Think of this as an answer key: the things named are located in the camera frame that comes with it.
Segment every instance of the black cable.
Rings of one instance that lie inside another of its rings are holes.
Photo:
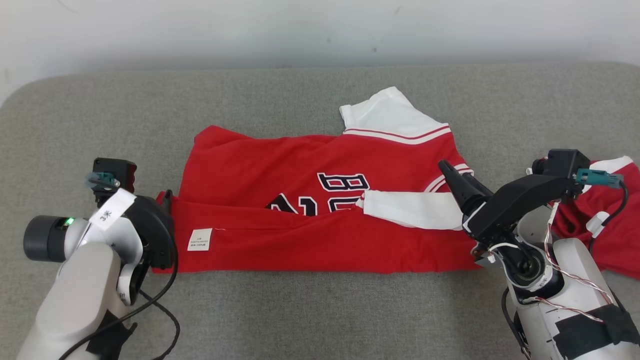
[[[606,218],[603,222],[602,222],[602,227],[607,226],[607,224],[609,222],[611,222],[611,220],[613,220],[614,217],[618,216],[618,214],[620,214],[620,212],[625,208],[625,206],[627,205],[627,201],[629,200],[629,189],[627,189],[627,186],[625,184],[624,181],[620,180],[620,188],[622,188],[622,190],[624,191],[624,196],[622,198],[622,203],[620,204],[620,206],[617,208],[616,211],[613,212],[613,214],[611,214],[611,216],[609,216],[608,218]],[[593,243],[596,242],[596,238],[592,237],[591,240],[589,240],[589,253],[591,255],[593,255]]]
[[[147,293],[145,293],[144,291],[140,290],[139,293],[142,294],[142,296],[148,301],[152,300],[151,297],[147,295]],[[171,342],[171,345],[169,345],[169,347],[162,353],[162,355],[158,357],[154,357],[152,359],[152,360],[163,360],[167,355],[171,353],[171,351],[175,347],[175,344],[178,342],[178,338],[180,337],[180,323],[178,322],[178,319],[176,319],[175,316],[171,314],[171,311],[169,311],[166,307],[162,306],[162,304],[160,304],[159,302],[156,301],[154,303],[154,306],[156,306],[163,313],[169,316],[169,319],[173,321],[173,325],[175,326],[175,335],[173,336],[173,341]]]
[[[178,274],[178,248],[175,246],[175,243],[172,244],[171,248],[171,257],[173,258],[173,271],[171,272],[171,277],[169,278],[169,281],[166,283],[166,285],[164,286],[164,288],[162,290],[160,290],[160,292],[151,300],[147,301],[146,303],[144,303],[142,306],[140,306],[139,308],[135,309],[134,311],[131,311],[130,313],[126,314],[125,316],[112,321],[111,323],[108,323],[107,325],[105,325],[104,327],[101,327],[100,329],[97,329],[96,331],[92,332],[91,334],[85,336],[82,340],[78,341],[74,346],[70,347],[69,350],[67,350],[64,354],[62,354],[62,356],[58,359],[58,360],[65,360],[69,355],[71,355],[71,353],[73,353],[74,351],[76,351],[79,347],[81,347],[84,343],[86,343],[87,341],[95,338],[96,336],[102,334],[104,331],[106,331],[107,329],[110,329],[118,324],[121,324],[123,322],[125,322],[126,320],[140,314],[144,309],[148,308],[149,306],[151,306],[152,304],[155,304],[167,291],[169,291],[169,288],[171,288],[171,285],[173,284],[176,275]]]
[[[527,348],[527,345],[524,343],[524,340],[522,340],[518,329],[516,329],[516,325],[514,325],[513,321],[511,321],[511,317],[509,316],[509,312],[507,311],[507,295],[509,295],[509,288],[504,289],[504,293],[502,293],[502,314],[504,314],[504,319],[507,320],[507,325],[509,325],[509,329],[511,329],[513,336],[515,336],[516,340],[518,341],[520,350],[524,353],[524,349]]]
[[[627,309],[622,304],[622,301],[620,301],[620,299],[618,299],[618,297],[616,296],[616,293],[613,292],[613,290],[611,290],[611,295],[613,295],[613,299],[615,299],[615,301],[618,303],[618,307],[620,308],[620,310],[622,310],[624,313],[626,313]]]
[[[513,271],[517,271],[518,270],[518,267],[513,262],[513,260],[511,260],[511,258],[507,255],[506,252],[504,254],[502,254],[502,261],[504,262],[505,265],[509,265],[513,269]]]
[[[527,247],[525,247],[525,245],[523,243],[521,243],[520,241],[518,241],[518,239],[516,239],[516,236],[513,233],[509,234],[509,238],[511,238],[511,240],[513,241],[513,243],[515,243],[516,245],[518,245],[518,248],[520,248],[520,250],[522,250],[522,252],[524,253],[524,255],[527,257],[527,259],[531,262],[531,264],[533,264],[534,260],[533,260],[533,256],[531,255],[531,253],[529,252],[529,249]]]

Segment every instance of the red jersey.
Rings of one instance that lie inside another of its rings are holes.
[[[340,112],[340,136],[198,134],[172,207],[179,271],[475,268],[463,231],[405,227],[355,206],[366,190],[446,191],[441,159],[469,172],[449,126],[396,88]]]
[[[605,170],[610,174],[622,174],[628,188],[629,199],[625,209],[604,227],[593,245],[593,259],[598,266],[640,279],[640,171],[631,158],[596,161],[589,167]],[[587,221],[599,211],[612,214],[620,206],[623,191],[606,186],[584,187],[576,201],[560,204],[554,219],[553,230],[563,238],[578,238],[589,245],[591,233]]]

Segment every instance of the gray fabric surface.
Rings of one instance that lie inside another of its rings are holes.
[[[22,252],[35,215],[87,216],[97,156],[138,164],[136,191],[177,189],[209,124],[256,137],[339,134],[338,107],[395,85],[451,125],[490,188],[554,147],[640,159],[640,68],[613,63],[117,72],[46,79],[0,109],[0,354],[15,357],[58,266]],[[640,282],[605,274],[640,323]],[[167,276],[151,275],[148,293]],[[162,303],[182,324],[169,359],[521,359],[499,270],[446,274],[180,275]],[[150,359],[173,325],[152,308],[122,359]]]

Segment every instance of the white tag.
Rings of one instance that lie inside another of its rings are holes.
[[[96,225],[101,230],[106,231],[109,226],[124,214],[129,206],[136,200],[136,196],[124,189],[118,189],[98,211],[96,211],[89,222]]]
[[[212,229],[197,229],[191,233],[187,251],[207,251]]]

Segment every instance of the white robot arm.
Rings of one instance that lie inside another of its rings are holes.
[[[464,214],[463,228],[477,242],[476,263],[504,269],[502,309],[526,358],[640,359],[638,330],[589,250],[578,239],[554,239],[551,232],[557,202],[550,202],[576,199],[584,184],[620,184],[626,197],[621,177],[589,170],[589,159],[578,150],[554,149],[534,162],[532,174],[493,194],[446,161],[439,165]],[[507,297],[516,307],[514,320]]]
[[[134,196],[135,170],[128,161],[96,159],[89,180],[99,209],[91,219],[38,216],[27,226],[27,257],[63,264],[18,360],[115,360],[136,328],[128,319],[152,304],[167,312],[157,300],[177,273],[172,194],[167,190],[162,206]],[[131,311],[150,266],[173,267],[172,276],[160,293],[152,299],[144,294],[148,302]],[[176,336],[163,355],[179,336],[172,320]]]

